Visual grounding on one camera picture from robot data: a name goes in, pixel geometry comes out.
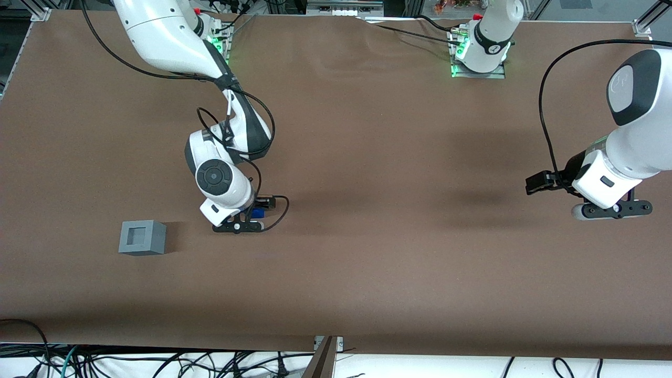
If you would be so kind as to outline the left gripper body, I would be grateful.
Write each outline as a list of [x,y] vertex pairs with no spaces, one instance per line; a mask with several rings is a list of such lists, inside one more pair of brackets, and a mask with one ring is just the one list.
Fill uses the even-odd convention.
[[600,208],[610,208],[645,177],[637,155],[619,149],[586,149],[569,158],[564,176],[572,189]]

